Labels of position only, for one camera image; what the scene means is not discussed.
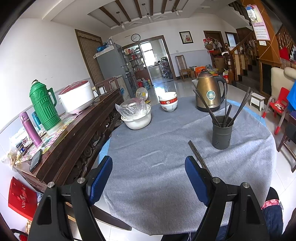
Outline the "dark chopstick four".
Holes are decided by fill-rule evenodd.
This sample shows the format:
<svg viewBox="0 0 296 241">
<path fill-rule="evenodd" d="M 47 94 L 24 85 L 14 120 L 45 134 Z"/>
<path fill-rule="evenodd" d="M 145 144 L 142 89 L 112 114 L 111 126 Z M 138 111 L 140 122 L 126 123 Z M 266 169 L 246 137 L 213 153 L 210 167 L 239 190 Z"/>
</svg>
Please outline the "dark chopstick four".
<svg viewBox="0 0 296 241">
<path fill-rule="evenodd" d="M 205 161 L 203 160 L 202 156 L 200 155 L 200 153 L 198 152 L 197 148 L 194 146 L 193 142 L 191 140 L 189 140 L 188 142 L 192 152 L 194 153 L 194 155 L 196 156 L 196 158 L 198 159 L 198 161 L 200 162 L 201 166 L 203 169 L 205 169 L 209 175 L 212 177 L 212 174 L 210 173 L 208 167 L 205 164 Z"/>
</svg>

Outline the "dark chopstick three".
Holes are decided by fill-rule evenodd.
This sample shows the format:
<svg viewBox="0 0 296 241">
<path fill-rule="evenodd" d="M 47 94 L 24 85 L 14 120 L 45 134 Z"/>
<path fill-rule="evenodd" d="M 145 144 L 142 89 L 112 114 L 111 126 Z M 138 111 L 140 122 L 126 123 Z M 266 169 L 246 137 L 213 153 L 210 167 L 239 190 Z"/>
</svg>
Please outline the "dark chopstick three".
<svg viewBox="0 0 296 241">
<path fill-rule="evenodd" d="M 223 128 L 226 127 L 227 120 L 228 120 L 228 118 L 229 118 L 229 114 L 230 114 L 230 112 L 231 112 L 231 109 L 232 109 L 232 104 L 229 105 L 228 110 L 227 110 L 227 113 L 225 114 L 224 122 L 223 122 L 223 125 L 222 125 Z"/>
</svg>

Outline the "black smartphone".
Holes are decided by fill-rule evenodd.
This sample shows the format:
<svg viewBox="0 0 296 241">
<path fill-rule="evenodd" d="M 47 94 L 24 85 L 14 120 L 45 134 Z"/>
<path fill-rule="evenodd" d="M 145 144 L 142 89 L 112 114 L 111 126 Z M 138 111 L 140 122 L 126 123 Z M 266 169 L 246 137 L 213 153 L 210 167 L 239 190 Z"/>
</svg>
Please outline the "black smartphone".
<svg viewBox="0 0 296 241">
<path fill-rule="evenodd" d="M 34 156 L 31 159 L 31 163 L 30 163 L 30 167 L 29 167 L 29 171 L 32 173 L 34 171 L 34 169 L 36 169 L 36 167 L 40 164 L 41 159 L 42 159 L 42 149 L 39 149 L 36 154 L 34 154 Z"/>
</svg>

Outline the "purple water bottle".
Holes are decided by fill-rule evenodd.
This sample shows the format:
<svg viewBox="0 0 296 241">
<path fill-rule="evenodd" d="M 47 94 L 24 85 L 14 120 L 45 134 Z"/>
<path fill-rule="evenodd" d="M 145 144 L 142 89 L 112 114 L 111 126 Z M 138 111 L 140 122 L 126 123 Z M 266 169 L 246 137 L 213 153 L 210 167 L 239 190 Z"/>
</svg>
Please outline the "purple water bottle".
<svg viewBox="0 0 296 241">
<path fill-rule="evenodd" d="M 42 139 L 38 135 L 37 131 L 35 130 L 28 114 L 26 112 L 22 112 L 19 114 L 19 118 L 23 124 L 23 127 L 27 131 L 30 139 L 32 140 L 33 144 L 38 147 L 42 143 Z"/>
</svg>

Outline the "dark grey utensil holder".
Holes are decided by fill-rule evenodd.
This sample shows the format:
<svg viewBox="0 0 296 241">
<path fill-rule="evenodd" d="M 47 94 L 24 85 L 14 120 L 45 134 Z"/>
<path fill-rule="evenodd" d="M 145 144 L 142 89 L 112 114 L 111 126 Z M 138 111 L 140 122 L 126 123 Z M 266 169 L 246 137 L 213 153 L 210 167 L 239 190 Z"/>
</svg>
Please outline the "dark grey utensil holder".
<svg viewBox="0 0 296 241">
<path fill-rule="evenodd" d="M 218 126 L 214 120 L 212 121 L 212 146 L 216 149 L 224 150 L 230 145 L 233 124 L 228 124 L 231 122 L 232 118 L 228 117 L 225 127 L 223 127 L 224 116 L 218 115 L 216 118 L 220 126 Z"/>
</svg>

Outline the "grey tablecloth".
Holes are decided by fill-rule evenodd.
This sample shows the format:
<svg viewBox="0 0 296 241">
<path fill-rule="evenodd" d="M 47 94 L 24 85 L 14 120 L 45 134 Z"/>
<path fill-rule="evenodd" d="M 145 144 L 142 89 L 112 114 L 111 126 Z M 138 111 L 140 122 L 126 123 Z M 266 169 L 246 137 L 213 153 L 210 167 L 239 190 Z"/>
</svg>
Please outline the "grey tablecloth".
<svg viewBox="0 0 296 241">
<path fill-rule="evenodd" d="M 111 134 L 108 155 L 113 168 L 103 192 L 112 216 L 148 235 L 195 232 L 206 206 L 198 200 L 185 171 L 193 142 L 209 171 L 225 183 L 250 184 L 263 204 L 276 165 L 272 133 L 242 110 L 234 121 L 230 145 L 212 146 L 212 120 L 195 108 L 194 97 L 178 100 L 168 113 L 151 109 L 148 126 L 119 126 Z"/>
</svg>

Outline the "blue water bottle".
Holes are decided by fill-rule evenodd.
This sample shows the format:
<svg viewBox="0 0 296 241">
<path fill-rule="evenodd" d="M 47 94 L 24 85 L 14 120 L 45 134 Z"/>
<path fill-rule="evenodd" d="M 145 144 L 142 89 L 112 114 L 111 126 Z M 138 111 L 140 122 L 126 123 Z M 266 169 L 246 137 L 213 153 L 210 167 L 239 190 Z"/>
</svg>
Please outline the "blue water bottle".
<svg viewBox="0 0 296 241">
<path fill-rule="evenodd" d="M 38 115 L 37 115 L 37 113 L 35 111 L 32 113 L 32 118 L 33 118 L 37 128 L 39 130 L 41 130 L 43 128 L 43 126 L 42 126 L 41 121 L 40 121 L 40 119 L 39 119 L 39 117 L 38 117 Z"/>
</svg>

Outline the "green thermos flask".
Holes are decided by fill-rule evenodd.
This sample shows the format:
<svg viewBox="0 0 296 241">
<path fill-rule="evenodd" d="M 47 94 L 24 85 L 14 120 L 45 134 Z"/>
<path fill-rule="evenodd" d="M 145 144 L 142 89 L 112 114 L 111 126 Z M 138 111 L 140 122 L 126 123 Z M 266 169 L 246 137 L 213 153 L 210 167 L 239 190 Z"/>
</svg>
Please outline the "green thermos flask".
<svg viewBox="0 0 296 241">
<path fill-rule="evenodd" d="M 47 89 L 45 84 L 35 79 L 30 88 L 29 97 L 46 131 L 51 130 L 61 121 L 56 110 L 57 99 L 53 88 Z"/>
</svg>

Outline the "red plastic child chair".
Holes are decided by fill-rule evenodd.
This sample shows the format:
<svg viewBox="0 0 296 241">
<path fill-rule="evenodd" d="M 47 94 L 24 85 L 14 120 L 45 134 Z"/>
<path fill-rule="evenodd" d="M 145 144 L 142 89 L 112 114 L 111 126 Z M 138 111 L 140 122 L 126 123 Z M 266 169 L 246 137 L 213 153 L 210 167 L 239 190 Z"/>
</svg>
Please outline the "red plastic child chair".
<svg viewBox="0 0 296 241">
<path fill-rule="evenodd" d="M 288 112 L 288 99 L 287 96 L 289 94 L 289 90 L 282 87 L 280 89 L 280 93 L 278 98 L 275 98 L 274 96 L 271 96 L 267 102 L 267 106 L 264 109 L 262 118 L 266 117 L 266 114 L 268 112 L 268 108 L 271 107 L 273 110 L 273 115 L 276 118 L 276 116 L 279 114 L 281 116 L 280 121 L 278 125 L 276 126 L 276 129 L 274 130 L 274 134 L 277 135 L 280 131 L 281 125 L 283 123 L 283 120 L 285 119 L 285 115 Z"/>
</svg>

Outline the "small white stool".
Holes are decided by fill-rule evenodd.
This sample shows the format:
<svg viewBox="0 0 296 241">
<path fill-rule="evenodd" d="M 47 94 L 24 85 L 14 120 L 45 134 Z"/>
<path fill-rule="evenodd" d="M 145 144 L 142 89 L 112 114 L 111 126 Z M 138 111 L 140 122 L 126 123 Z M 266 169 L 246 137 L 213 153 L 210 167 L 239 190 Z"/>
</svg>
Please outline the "small white stool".
<svg viewBox="0 0 296 241">
<path fill-rule="evenodd" d="M 253 92 L 251 95 L 249 105 L 250 106 L 254 105 L 254 106 L 258 107 L 259 111 L 262 111 L 262 110 L 264 110 L 264 101 L 265 101 L 265 97 Z"/>
</svg>

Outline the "blue cloth on chair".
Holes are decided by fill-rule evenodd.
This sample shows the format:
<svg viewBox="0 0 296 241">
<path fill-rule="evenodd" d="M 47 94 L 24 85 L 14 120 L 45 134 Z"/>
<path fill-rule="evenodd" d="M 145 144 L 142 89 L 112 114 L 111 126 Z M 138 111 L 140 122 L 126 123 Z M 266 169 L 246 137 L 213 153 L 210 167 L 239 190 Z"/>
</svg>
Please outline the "blue cloth on chair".
<svg viewBox="0 0 296 241">
<path fill-rule="evenodd" d="M 290 112 L 296 110 L 296 81 L 294 82 L 289 94 L 287 95 L 288 107 Z"/>
</svg>

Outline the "grey refrigerator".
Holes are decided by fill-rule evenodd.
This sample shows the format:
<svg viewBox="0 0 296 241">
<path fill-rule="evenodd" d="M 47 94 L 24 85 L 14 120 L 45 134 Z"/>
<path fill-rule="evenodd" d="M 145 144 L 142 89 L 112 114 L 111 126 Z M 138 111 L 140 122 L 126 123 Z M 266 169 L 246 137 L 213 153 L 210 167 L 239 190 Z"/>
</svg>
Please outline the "grey refrigerator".
<svg viewBox="0 0 296 241">
<path fill-rule="evenodd" d="M 128 93 L 131 98 L 135 97 L 137 79 L 121 45 L 116 43 L 108 45 L 104 50 L 97 52 L 93 58 L 97 60 L 105 79 L 121 76 L 125 84 L 125 93 Z"/>
</svg>

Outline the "wooden chair by wall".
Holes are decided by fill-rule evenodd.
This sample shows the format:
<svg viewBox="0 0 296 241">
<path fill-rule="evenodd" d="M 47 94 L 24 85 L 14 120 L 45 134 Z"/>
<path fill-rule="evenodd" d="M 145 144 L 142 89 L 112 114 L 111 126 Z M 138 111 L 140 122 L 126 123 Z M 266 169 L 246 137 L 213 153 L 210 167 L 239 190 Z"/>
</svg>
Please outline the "wooden chair by wall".
<svg viewBox="0 0 296 241">
<path fill-rule="evenodd" d="M 182 80 L 185 79 L 185 76 L 187 76 L 188 78 L 192 78 L 191 69 L 188 68 L 184 55 L 177 55 L 177 56 L 175 56 L 175 59 L 176 59 L 177 65 L 178 65 L 180 78 Z"/>
</svg>

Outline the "wall calendar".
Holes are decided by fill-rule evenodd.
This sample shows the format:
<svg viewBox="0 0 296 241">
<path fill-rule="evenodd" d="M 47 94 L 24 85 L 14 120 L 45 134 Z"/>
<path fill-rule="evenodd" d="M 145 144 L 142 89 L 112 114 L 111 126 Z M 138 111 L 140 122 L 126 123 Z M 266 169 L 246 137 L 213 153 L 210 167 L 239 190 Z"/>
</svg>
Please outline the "wall calendar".
<svg viewBox="0 0 296 241">
<path fill-rule="evenodd" d="M 247 11 L 248 17 L 251 20 L 256 40 L 270 41 L 267 27 L 257 5 L 249 4 L 245 7 L 245 9 Z"/>
</svg>

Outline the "round wall clock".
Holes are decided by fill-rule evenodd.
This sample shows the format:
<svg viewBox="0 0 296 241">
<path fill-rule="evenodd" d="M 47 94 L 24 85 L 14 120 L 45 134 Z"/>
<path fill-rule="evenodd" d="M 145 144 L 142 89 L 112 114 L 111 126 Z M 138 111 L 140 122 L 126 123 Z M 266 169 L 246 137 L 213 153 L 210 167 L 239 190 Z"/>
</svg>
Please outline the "round wall clock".
<svg viewBox="0 0 296 241">
<path fill-rule="evenodd" d="M 131 40 L 132 40 L 133 42 L 139 42 L 140 39 L 141 39 L 140 34 L 132 34 L 132 36 L 131 36 Z"/>
</svg>

